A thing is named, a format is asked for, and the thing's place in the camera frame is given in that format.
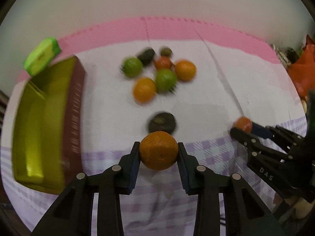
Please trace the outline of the red tomato with stem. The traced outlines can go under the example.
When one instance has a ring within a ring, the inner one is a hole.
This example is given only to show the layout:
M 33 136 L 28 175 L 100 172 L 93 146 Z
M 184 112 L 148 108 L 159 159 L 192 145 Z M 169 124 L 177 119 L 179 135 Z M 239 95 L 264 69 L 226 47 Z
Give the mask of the red tomato with stem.
M 234 122 L 233 127 L 241 129 L 246 133 L 250 133 L 253 129 L 253 123 L 247 117 L 240 117 Z

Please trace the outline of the orange mandarin with rough skin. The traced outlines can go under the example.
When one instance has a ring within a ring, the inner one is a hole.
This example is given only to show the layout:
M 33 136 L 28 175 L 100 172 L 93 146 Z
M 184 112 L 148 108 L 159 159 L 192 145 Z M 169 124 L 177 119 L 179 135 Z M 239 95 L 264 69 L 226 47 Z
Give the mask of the orange mandarin with rough skin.
M 157 131 L 142 139 L 139 146 L 142 163 L 154 171 L 170 168 L 176 162 L 178 143 L 168 133 Z

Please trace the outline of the green tomato front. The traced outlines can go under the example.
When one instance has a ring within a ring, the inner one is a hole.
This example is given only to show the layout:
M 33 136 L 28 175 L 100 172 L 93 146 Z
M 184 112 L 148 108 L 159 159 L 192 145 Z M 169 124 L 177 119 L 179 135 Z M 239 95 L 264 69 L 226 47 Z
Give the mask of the green tomato front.
M 155 75 L 157 91 L 161 93 L 172 92 L 177 84 L 177 75 L 170 69 L 160 69 Z

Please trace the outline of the green tomato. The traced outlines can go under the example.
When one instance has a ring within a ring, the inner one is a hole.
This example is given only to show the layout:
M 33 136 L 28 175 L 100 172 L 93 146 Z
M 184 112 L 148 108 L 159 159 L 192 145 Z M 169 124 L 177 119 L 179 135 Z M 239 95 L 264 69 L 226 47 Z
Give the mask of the green tomato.
M 172 92 L 177 84 L 177 75 L 170 69 L 160 69 L 155 75 L 157 91 L 161 93 Z
M 143 67 L 143 63 L 133 56 L 123 61 L 121 70 L 127 78 L 135 78 L 142 73 Z

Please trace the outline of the smooth orange fruit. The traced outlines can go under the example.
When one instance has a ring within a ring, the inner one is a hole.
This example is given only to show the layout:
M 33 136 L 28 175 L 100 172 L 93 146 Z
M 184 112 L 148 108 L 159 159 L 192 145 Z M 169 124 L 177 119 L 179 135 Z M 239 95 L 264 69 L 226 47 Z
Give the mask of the smooth orange fruit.
M 155 92 L 155 82 L 148 77 L 142 77 L 135 83 L 132 94 L 138 103 L 147 103 L 154 98 Z

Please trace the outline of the red orange plastic bag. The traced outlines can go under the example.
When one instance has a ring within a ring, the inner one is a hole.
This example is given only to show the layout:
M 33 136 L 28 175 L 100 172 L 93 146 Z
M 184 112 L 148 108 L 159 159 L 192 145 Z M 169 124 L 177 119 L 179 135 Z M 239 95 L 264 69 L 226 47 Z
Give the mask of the red orange plastic bag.
M 287 73 L 300 98 L 305 98 L 310 90 L 314 90 L 314 41 L 309 35 L 306 37 L 302 56 L 288 67 Z

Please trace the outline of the dark avocado near gripper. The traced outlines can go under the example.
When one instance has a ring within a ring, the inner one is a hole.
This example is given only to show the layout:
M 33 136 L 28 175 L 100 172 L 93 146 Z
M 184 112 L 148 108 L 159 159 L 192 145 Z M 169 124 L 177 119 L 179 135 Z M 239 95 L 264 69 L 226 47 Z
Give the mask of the dark avocado near gripper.
M 168 112 L 161 112 L 154 115 L 147 124 L 149 133 L 163 131 L 173 135 L 177 128 L 176 118 Z

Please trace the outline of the gold metal tin box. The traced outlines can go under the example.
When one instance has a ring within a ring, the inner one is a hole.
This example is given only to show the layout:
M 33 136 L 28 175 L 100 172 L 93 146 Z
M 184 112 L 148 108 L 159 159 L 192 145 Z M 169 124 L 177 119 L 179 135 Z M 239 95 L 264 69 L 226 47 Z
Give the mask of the gold metal tin box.
M 12 139 L 14 179 L 59 195 L 82 172 L 81 106 L 85 70 L 77 56 L 44 69 L 22 92 Z

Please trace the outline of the small red tomato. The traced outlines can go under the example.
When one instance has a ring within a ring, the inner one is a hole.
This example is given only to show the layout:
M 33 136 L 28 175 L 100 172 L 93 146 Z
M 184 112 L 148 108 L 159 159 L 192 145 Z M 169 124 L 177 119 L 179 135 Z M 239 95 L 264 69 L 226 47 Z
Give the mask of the small red tomato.
M 172 66 L 173 66 L 172 61 L 166 56 L 161 56 L 154 61 L 154 67 L 156 70 L 171 69 Z

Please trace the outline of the small brown kiwi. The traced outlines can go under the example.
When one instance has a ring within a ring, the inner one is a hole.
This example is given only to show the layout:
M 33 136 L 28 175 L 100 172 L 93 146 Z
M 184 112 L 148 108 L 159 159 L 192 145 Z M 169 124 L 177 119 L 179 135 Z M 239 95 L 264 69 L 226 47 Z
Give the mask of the small brown kiwi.
M 172 54 L 173 54 L 173 52 L 172 52 L 171 48 L 169 48 L 169 47 L 162 47 L 160 49 L 160 56 L 165 56 L 165 57 L 171 58 Z

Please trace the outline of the dark avocado rear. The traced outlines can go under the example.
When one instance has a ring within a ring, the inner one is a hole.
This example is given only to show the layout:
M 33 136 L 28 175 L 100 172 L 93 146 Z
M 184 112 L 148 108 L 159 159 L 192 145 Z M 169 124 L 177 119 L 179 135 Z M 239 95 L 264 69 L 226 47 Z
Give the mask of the dark avocado rear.
M 149 65 L 155 57 L 155 51 L 153 49 L 146 49 L 137 58 L 142 62 L 143 66 Z

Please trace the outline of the green tomato rear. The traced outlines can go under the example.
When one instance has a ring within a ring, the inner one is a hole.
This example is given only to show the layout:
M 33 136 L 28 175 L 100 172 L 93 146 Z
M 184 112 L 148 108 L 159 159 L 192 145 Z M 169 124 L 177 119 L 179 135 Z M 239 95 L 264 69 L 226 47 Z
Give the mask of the green tomato rear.
M 135 78 L 142 73 L 143 67 L 143 63 L 133 56 L 123 61 L 121 70 L 127 78 Z

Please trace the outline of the green tissue pack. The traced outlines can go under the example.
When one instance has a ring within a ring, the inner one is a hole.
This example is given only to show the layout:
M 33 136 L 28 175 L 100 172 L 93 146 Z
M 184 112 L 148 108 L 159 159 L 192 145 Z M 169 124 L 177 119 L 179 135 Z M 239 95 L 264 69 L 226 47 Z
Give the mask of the green tissue pack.
M 60 46 L 55 38 L 45 38 L 27 56 L 23 62 L 23 68 L 29 76 L 34 77 L 43 71 L 60 52 Z

